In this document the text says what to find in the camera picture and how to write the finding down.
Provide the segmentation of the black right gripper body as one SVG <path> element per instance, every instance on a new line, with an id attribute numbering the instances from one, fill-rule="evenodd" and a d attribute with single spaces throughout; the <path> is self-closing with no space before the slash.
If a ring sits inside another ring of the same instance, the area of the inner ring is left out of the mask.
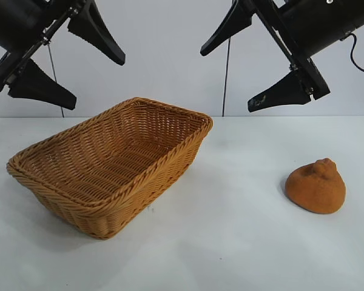
<path id="1" fill-rule="evenodd" d="M 330 89 L 311 57 L 364 25 L 364 1 L 254 1 L 257 15 L 273 38 L 281 37 L 291 53 L 305 92 L 320 99 Z"/>

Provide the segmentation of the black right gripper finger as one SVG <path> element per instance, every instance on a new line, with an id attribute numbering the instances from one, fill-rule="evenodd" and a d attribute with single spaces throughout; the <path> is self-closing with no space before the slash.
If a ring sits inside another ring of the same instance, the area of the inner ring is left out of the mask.
<path id="1" fill-rule="evenodd" d="M 281 105 L 305 105 L 309 95 L 305 92 L 297 72 L 290 72 L 270 88 L 248 101 L 248 111 L 268 109 Z"/>
<path id="2" fill-rule="evenodd" d="M 200 54 L 206 56 L 219 45 L 252 24 L 252 1 L 236 0 L 213 35 L 202 45 Z"/>

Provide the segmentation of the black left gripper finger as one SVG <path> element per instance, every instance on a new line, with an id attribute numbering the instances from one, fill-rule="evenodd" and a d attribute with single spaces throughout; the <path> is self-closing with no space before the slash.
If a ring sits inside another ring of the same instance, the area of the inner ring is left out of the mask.
<path id="1" fill-rule="evenodd" d="M 76 106 L 76 96 L 46 75 L 32 59 L 9 88 L 12 98 L 32 99 L 69 110 Z"/>
<path id="2" fill-rule="evenodd" d="M 70 17 L 68 31 L 96 47 L 114 63 L 124 65 L 126 55 L 107 29 L 95 1 L 77 1 L 76 15 Z"/>

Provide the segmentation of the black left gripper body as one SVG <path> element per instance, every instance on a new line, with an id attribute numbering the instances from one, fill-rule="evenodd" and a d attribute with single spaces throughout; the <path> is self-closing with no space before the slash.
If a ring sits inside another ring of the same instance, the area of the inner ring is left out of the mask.
<path id="1" fill-rule="evenodd" d="M 86 1 L 0 1 L 0 91 L 11 84 L 26 63 Z"/>

